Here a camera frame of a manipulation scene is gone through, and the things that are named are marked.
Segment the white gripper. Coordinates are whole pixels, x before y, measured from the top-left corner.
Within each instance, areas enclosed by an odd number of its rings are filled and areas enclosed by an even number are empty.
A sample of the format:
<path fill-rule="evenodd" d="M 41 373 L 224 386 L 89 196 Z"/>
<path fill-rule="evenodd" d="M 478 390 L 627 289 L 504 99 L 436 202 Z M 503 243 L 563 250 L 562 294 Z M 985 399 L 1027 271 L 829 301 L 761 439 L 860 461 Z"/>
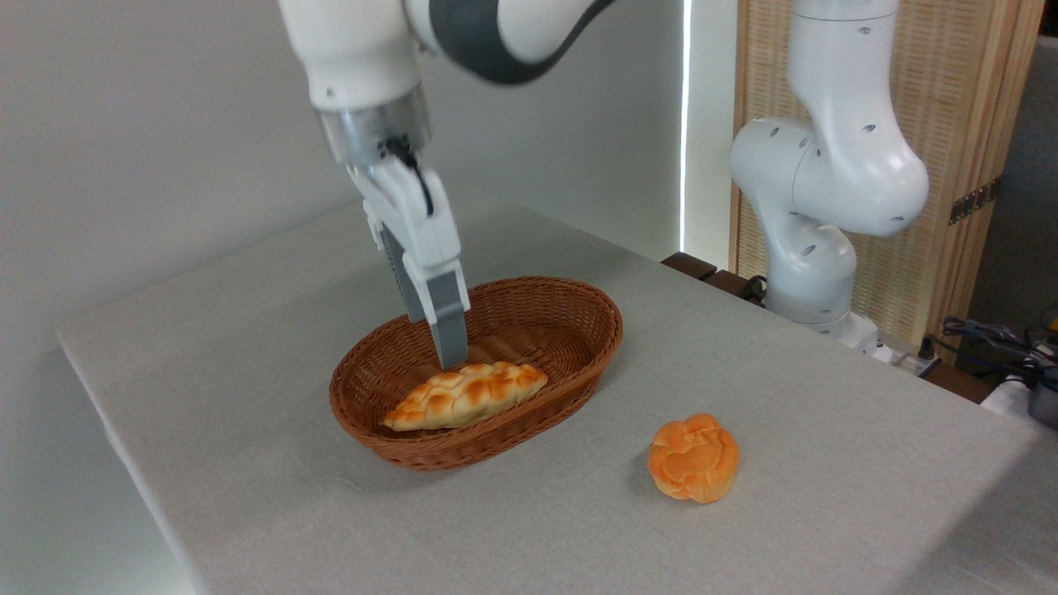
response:
<path fill-rule="evenodd" d="M 383 251 L 409 321 L 427 321 L 443 369 L 461 365 L 469 357 L 466 312 L 471 304 L 460 234 L 440 177 L 394 155 L 370 166 L 348 164 L 346 170 L 382 226 Z"/>

